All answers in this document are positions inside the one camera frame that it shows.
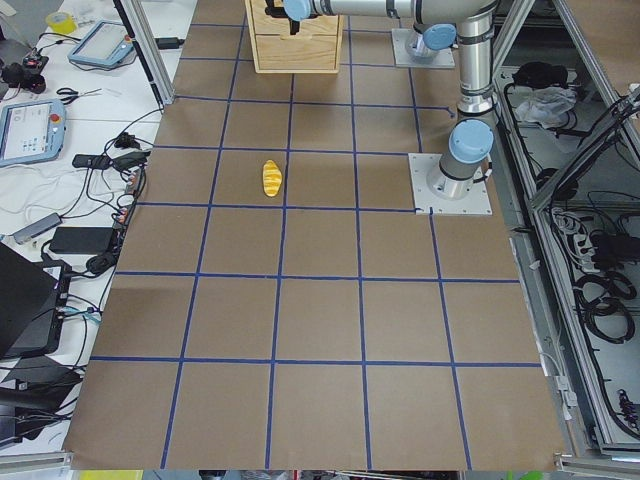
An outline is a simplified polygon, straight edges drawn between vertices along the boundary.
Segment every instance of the table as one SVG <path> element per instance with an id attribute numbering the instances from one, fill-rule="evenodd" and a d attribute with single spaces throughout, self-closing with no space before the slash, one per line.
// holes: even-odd
<path id="1" fill-rule="evenodd" d="M 155 36 L 176 36 L 185 38 L 191 15 L 197 0 L 174 0 L 172 2 L 143 2 Z M 107 0 L 93 0 L 95 14 L 106 14 L 99 18 L 117 20 L 114 9 L 105 8 L 112 5 Z M 60 10 L 72 10 L 70 2 L 63 3 Z M 85 25 L 72 33 L 82 36 L 91 28 Z M 48 45 L 56 37 L 45 36 L 38 46 Z M 55 91 L 61 87 L 71 87 L 78 91 L 102 88 L 101 95 L 87 96 L 78 99 L 67 107 L 67 126 L 64 146 L 58 158 L 54 161 L 15 165 L 0 169 L 0 234 L 11 234 L 34 221 L 46 216 L 52 211 L 65 211 L 77 198 L 84 181 L 85 171 L 71 166 L 71 161 L 77 153 L 99 153 L 110 138 L 117 136 L 130 121 L 156 110 L 158 105 L 149 87 L 139 59 L 131 65 L 120 69 L 103 72 L 86 72 L 75 68 L 67 61 L 67 53 L 73 48 L 72 44 L 55 45 L 45 49 L 43 54 L 50 57 L 43 74 L 47 80 L 47 89 L 41 95 L 31 92 L 21 92 L 14 99 L 4 102 L 15 104 L 31 100 L 56 98 Z M 166 50 L 161 52 L 162 59 L 171 78 L 175 75 L 181 50 Z M 153 142 L 158 130 L 159 112 L 146 117 L 143 121 L 127 128 L 127 131 L 137 138 Z M 94 175 L 92 192 L 105 193 L 107 187 L 102 183 L 100 175 Z M 124 188 L 124 183 L 115 171 L 105 172 L 105 178 L 117 195 Z M 90 212 L 98 204 L 84 197 L 72 214 Z M 64 222 L 67 226 L 111 226 L 111 211 L 103 208 L 95 213 L 71 219 Z M 31 261 L 40 260 L 40 246 L 53 236 L 53 230 L 47 232 L 24 245 L 17 245 L 13 239 L 6 238 L 4 242 Z M 83 270 L 84 263 L 89 256 L 66 255 L 63 257 L 74 270 Z M 98 303 L 103 297 L 106 300 L 112 269 L 96 279 L 80 279 L 71 282 L 70 293 Z M 68 305 L 85 308 L 86 304 L 70 299 Z M 61 364 L 84 365 L 88 362 L 98 326 L 87 323 L 86 345 L 81 346 L 85 336 L 84 322 L 81 317 L 65 321 L 62 328 L 59 348 L 49 355 Z M 2 362 L 2 366 L 12 366 L 16 361 Z M 0 371 L 0 379 L 7 372 Z M 80 386 L 77 385 L 69 393 L 67 400 L 77 397 Z M 68 413 L 73 406 L 61 413 Z M 24 440 L 0 451 L 0 455 L 23 455 L 35 453 L 57 452 L 62 448 L 69 422 L 48 427 L 33 441 Z"/>

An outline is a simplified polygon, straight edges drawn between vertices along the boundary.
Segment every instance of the blue joint cap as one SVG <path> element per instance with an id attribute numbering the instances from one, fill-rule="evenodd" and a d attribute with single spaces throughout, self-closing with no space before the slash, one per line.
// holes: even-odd
<path id="1" fill-rule="evenodd" d="M 311 0 L 284 0 L 284 11 L 296 22 L 306 20 L 311 16 Z"/>
<path id="2" fill-rule="evenodd" d="M 449 136 L 449 151 L 461 163 L 481 162 L 491 150 L 493 132 L 480 120 L 464 120 Z"/>
<path id="3" fill-rule="evenodd" d="M 456 41 L 456 27 L 450 23 L 433 25 L 422 34 L 422 40 L 431 50 L 444 50 Z"/>

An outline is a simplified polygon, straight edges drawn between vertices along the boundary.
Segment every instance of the scissors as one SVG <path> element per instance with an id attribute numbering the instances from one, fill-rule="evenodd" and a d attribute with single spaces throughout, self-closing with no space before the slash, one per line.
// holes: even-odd
<path id="1" fill-rule="evenodd" d="M 66 95 L 60 99 L 63 105 L 69 105 L 70 103 L 75 102 L 78 98 L 84 97 L 85 95 L 99 95 L 99 91 L 101 88 L 96 88 L 95 90 L 89 90 L 88 92 L 78 92 L 73 88 L 63 87 L 56 90 L 58 95 Z"/>

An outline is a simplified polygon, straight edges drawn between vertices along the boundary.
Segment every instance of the wooden crate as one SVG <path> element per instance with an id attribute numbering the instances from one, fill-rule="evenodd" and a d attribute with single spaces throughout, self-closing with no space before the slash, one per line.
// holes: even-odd
<path id="1" fill-rule="evenodd" d="M 281 0 L 275 3 L 282 6 Z M 342 17 L 303 20 L 300 32 L 289 35 L 289 21 L 265 14 L 264 0 L 245 5 L 257 73 L 338 73 Z"/>

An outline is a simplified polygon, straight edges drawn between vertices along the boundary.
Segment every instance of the brown cardboard surface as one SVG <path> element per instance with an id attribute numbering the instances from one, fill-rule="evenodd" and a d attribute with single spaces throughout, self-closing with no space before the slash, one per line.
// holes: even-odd
<path id="1" fill-rule="evenodd" d="M 371 19 L 345 33 L 355 64 L 338 75 L 258 76 L 242 2 L 220 1 L 199 3 L 185 44 L 192 97 L 162 119 L 74 467 L 552 468 L 556 414 L 495 191 L 489 218 L 412 211 L 405 154 L 444 151 L 438 83 L 457 81 L 390 69 Z"/>
<path id="2" fill-rule="evenodd" d="M 290 96 L 291 75 L 259 75 L 252 64 L 238 64 L 232 98 L 288 102 Z"/>
<path id="3" fill-rule="evenodd" d="M 380 121 L 385 119 L 385 127 Z M 356 107 L 356 147 L 359 152 L 416 152 L 418 136 L 409 108 Z"/>
<path id="4" fill-rule="evenodd" d="M 409 71 L 406 68 L 353 67 L 354 101 L 357 104 L 413 105 L 411 90 L 396 88 L 398 84 L 408 83 Z"/>
<path id="5" fill-rule="evenodd" d="M 287 146 L 289 106 L 233 103 L 224 144 L 227 147 L 284 148 Z"/>
<path id="6" fill-rule="evenodd" d="M 127 232 L 127 248 L 118 261 L 119 270 L 195 270 L 206 208 L 140 206 L 135 213 Z"/>
<path id="7" fill-rule="evenodd" d="M 413 213 L 363 212 L 360 221 L 365 276 L 436 277 L 427 217 Z"/>
<path id="8" fill-rule="evenodd" d="M 531 320 L 519 284 L 448 284 L 445 295 L 456 359 L 538 361 L 535 338 L 528 328 Z"/>
<path id="9" fill-rule="evenodd" d="M 353 212 L 294 210 L 287 214 L 283 272 L 287 275 L 358 274 Z"/>
<path id="10" fill-rule="evenodd" d="M 159 465 L 177 365 L 91 362 L 64 448 L 81 470 Z"/>
<path id="11" fill-rule="evenodd" d="M 269 358 L 275 280 L 201 278 L 187 354 L 210 358 Z"/>
<path id="12" fill-rule="evenodd" d="M 364 284 L 367 358 L 406 362 L 449 360 L 440 291 L 432 283 Z"/>
<path id="13" fill-rule="evenodd" d="M 549 452 L 564 447 L 540 369 L 464 368 L 458 379 L 474 468 L 554 469 Z"/>
<path id="14" fill-rule="evenodd" d="M 215 208 L 209 221 L 211 227 L 202 261 L 204 272 L 277 272 L 282 212 Z"/>
<path id="15" fill-rule="evenodd" d="M 117 276 L 92 353 L 116 357 L 179 356 L 193 282 L 192 277 Z M 131 298 L 144 300 L 131 302 Z"/>
<path id="16" fill-rule="evenodd" d="M 208 203 L 216 170 L 216 150 L 158 148 L 149 157 L 147 184 L 141 199 L 145 202 Z"/>
<path id="17" fill-rule="evenodd" d="M 291 147 L 299 150 L 351 150 L 351 108 L 294 105 Z"/>
<path id="18" fill-rule="evenodd" d="M 226 150 L 220 156 L 213 201 L 223 205 L 282 205 L 282 195 L 267 197 L 262 191 L 262 166 L 273 160 L 281 171 L 286 166 L 284 152 Z"/>
<path id="19" fill-rule="evenodd" d="M 195 107 L 198 100 L 177 98 L 162 116 L 156 145 L 211 147 L 220 146 L 225 104 L 207 101 Z"/>
<path id="20" fill-rule="evenodd" d="M 465 469 L 450 368 L 372 367 L 367 376 L 376 468 Z"/>
<path id="21" fill-rule="evenodd" d="M 278 358 L 359 360 L 358 282 L 284 280 Z"/>
<path id="22" fill-rule="evenodd" d="M 178 95 L 227 98 L 233 79 L 235 62 L 180 62 L 173 84 Z"/>
<path id="23" fill-rule="evenodd" d="M 405 155 L 358 155 L 360 206 L 413 210 L 409 161 Z"/>
<path id="24" fill-rule="evenodd" d="M 591 50 L 620 95 L 640 82 L 640 9 L 634 0 L 565 0 Z"/>
<path id="25" fill-rule="evenodd" d="M 181 383 L 167 468 L 243 465 L 260 469 L 264 465 L 269 367 L 189 364 Z"/>
<path id="26" fill-rule="evenodd" d="M 353 155 L 292 153 L 288 201 L 292 205 L 355 207 Z"/>
<path id="27" fill-rule="evenodd" d="M 355 366 L 278 366 L 272 468 L 366 468 L 361 378 Z"/>
<path id="28" fill-rule="evenodd" d="M 445 278 L 517 279 L 506 228 L 499 218 L 436 217 Z"/>

